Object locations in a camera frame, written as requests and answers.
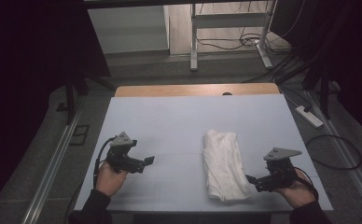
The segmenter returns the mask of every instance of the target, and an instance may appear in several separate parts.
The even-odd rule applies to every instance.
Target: hand
[[[302,171],[298,169],[295,171],[300,178],[309,182]],[[276,189],[275,192],[280,193],[293,208],[298,208],[315,201],[313,193],[299,181],[294,181],[288,188]]]
[[[118,192],[120,187],[122,187],[123,181],[126,179],[127,174],[128,172],[126,171],[116,173],[105,161],[100,167],[100,173],[97,177],[96,189],[111,198]]]

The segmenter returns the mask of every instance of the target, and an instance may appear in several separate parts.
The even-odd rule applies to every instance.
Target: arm
[[[296,170],[298,176],[309,181],[302,171]],[[331,224],[313,193],[302,183],[295,181],[286,189],[277,189],[286,201],[294,208],[289,221],[291,224]]]
[[[127,174],[125,171],[117,174],[105,161],[100,167],[95,189],[90,192],[82,211],[74,211],[70,214],[69,223],[111,223],[111,215],[105,209],[111,202],[111,197],[122,187]]]

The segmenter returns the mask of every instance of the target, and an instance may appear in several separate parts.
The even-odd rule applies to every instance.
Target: white cloth
[[[252,195],[243,172],[236,133],[210,130],[204,136],[204,170],[210,198],[243,200]]]

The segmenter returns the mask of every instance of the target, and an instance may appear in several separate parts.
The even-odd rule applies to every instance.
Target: black sleeve
[[[308,203],[294,209],[289,217],[291,224],[332,224],[318,202]]]
[[[110,202],[109,197],[93,189],[82,211],[72,212],[68,217],[68,222],[70,224],[112,223],[111,215],[105,210]]]

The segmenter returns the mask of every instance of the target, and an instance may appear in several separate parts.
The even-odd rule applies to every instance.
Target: white power strip
[[[315,128],[318,128],[323,125],[323,122],[318,119],[314,114],[310,111],[304,112],[304,106],[300,105],[296,108],[297,112],[302,115],[307,121],[309,121]]]

